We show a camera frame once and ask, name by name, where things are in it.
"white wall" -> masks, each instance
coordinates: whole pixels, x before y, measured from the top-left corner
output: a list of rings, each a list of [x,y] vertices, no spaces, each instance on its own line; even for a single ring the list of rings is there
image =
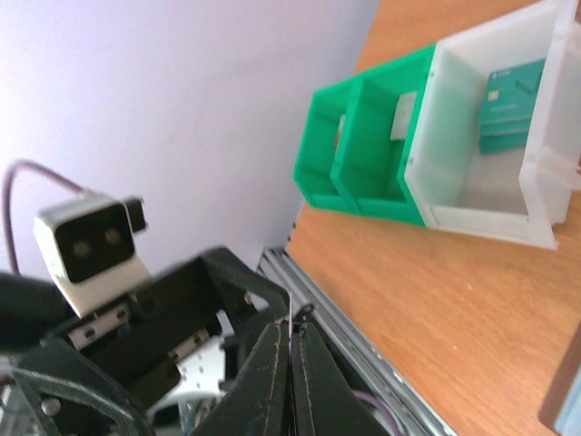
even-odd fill
[[[378,2],[4,0],[0,169],[26,157],[142,195],[137,247],[153,271],[217,243],[255,264],[300,207],[291,170],[310,95],[350,75]],[[18,179],[23,273],[47,276],[32,219],[66,195]]]

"stack of cards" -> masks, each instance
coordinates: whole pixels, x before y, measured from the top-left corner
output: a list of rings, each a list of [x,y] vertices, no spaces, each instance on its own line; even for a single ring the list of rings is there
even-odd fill
[[[498,70],[488,77],[480,109],[478,144],[482,154],[524,147],[545,59]]]

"gray cable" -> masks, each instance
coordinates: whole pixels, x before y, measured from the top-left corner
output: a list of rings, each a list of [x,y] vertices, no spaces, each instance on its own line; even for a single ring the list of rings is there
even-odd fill
[[[398,422],[396,421],[396,417],[386,404],[383,401],[380,401],[374,395],[364,391],[353,391],[353,394],[361,401],[366,402],[373,406],[379,414],[383,417],[385,422],[388,424],[389,428],[391,429],[391,434],[393,436],[403,436],[401,431],[399,430]]]
[[[16,175],[21,170],[32,171],[33,173],[38,173],[44,177],[52,180],[53,182],[60,184],[63,188],[68,189],[74,193],[82,193],[85,189],[75,182],[63,177],[59,173],[54,172],[50,168],[43,166],[39,163],[28,161],[25,159],[19,159],[12,162],[4,175],[4,181],[2,183],[2,215],[3,215],[3,225],[4,225],[4,238],[6,243],[6,250],[8,251],[8,262],[10,264],[10,270],[12,274],[20,275],[20,269],[18,268],[18,260],[16,259],[16,249],[15,249],[15,236],[12,228],[12,212],[10,209],[10,202],[12,200],[12,187],[15,182]]]

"screw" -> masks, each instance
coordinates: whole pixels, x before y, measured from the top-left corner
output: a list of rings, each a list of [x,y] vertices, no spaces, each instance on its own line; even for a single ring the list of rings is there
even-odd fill
[[[47,398],[41,403],[40,407],[46,416],[51,417],[61,411],[61,402],[58,398]]]

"storage bin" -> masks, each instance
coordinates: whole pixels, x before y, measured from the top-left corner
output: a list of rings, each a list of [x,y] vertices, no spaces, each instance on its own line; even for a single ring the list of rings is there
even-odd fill
[[[434,48],[313,95],[294,172],[312,206],[424,225],[404,174]],[[417,94],[408,135],[392,141],[399,97],[409,92]]]
[[[546,0],[438,42],[405,180],[428,227],[556,248],[581,153],[577,1]],[[527,145],[478,150],[488,75],[546,58]]]
[[[432,45],[376,67],[353,88],[331,179],[361,215],[424,225],[404,174],[433,54]],[[406,139],[392,141],[398,99],[414,91]]]
[[[336,140],[340,119],[347,112],[352,90],[358,82],[357,77],[352,77],[322,89],[312,97],[294,168],[294,180],[313,207],[347,213],[359,212],[350,198],[340,196],[330,179],[338,146]]]

